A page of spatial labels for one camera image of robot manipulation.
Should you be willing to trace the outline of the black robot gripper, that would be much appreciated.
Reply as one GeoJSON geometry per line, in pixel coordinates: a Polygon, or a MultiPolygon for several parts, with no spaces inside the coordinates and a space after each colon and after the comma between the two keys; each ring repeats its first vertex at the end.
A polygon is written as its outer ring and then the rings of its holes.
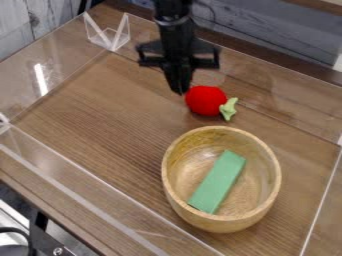
{"type": "Polygon", "coordinates": [[[192,0],[152,0],[153,21],[159,38],[136,46],[137,63],[160,67],[169,89],[184,94],[189,89],[193,69],[219,68],[219,49],[195,35],[191,17],[192,0]],[[180,87],[177,79],[180,69],[180,87]]]}

